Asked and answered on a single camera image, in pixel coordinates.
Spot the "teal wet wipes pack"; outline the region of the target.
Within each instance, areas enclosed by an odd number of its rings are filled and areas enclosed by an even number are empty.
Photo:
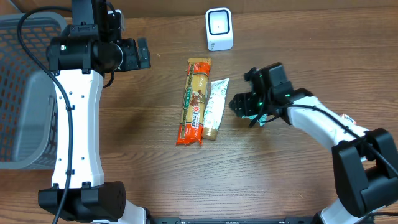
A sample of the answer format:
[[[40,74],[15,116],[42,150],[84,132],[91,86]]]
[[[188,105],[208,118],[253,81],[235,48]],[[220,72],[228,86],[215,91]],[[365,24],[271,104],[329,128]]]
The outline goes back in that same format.
[[[243,116],[243,117],[242,117],[242,119],[250,119],[251,121],[254,120],[255,118],[256,118],[256,115],[252,115],[252,116]],[[256,123],[257,123],[259,126],[265,125],[266,122],[267,122],[267,115],[266,115],[266,114],[264,114],[261,118],[259,118],[259,119],[256,121]]]

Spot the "white cream tube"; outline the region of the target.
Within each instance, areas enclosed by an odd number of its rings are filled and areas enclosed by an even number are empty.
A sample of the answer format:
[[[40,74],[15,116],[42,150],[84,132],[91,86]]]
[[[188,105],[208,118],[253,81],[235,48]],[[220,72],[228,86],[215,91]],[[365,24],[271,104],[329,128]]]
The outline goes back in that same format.
[[[205,108],[202,137],[215,140],[220,128],[226,103],[229,78],[211,82],[210,96]]]

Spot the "orange spaghetti packet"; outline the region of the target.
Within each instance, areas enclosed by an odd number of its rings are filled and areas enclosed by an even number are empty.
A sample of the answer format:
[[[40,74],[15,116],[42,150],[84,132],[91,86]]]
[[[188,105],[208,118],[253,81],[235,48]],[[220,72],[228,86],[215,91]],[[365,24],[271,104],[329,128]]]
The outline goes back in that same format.
[[[189,145],[194,142],[202,144],[201,135],[212,60],[211,58],[190,58],[187,63],[176,145]]]

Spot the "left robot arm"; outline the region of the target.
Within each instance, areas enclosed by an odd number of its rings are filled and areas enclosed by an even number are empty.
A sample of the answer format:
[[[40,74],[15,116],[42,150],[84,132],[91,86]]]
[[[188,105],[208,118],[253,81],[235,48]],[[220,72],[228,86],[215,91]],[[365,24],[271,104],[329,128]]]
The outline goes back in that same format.
[[[99,145],[104,76],[149,68],[147,42],[121,37],[123,15],[107,1],[73,1],[72,18],[47,48],[58,104],[57,158],[39,206],[66,221],[148,223],[149,212],[126,198],[124,184],[105,180]]]

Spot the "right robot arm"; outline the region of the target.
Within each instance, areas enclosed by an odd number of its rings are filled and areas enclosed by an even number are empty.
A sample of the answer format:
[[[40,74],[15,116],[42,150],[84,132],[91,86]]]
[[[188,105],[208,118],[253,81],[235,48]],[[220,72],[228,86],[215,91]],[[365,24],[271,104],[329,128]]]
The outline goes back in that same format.
[[[383,128],[372,131],[329,110],[310,91],[294,89],[281,63],[244,74],[252,90],[229,102],[236,116],[283,119],[329,150],[338,198],[312,223],[374,223],[381,208],[397,202],[397,147]]]

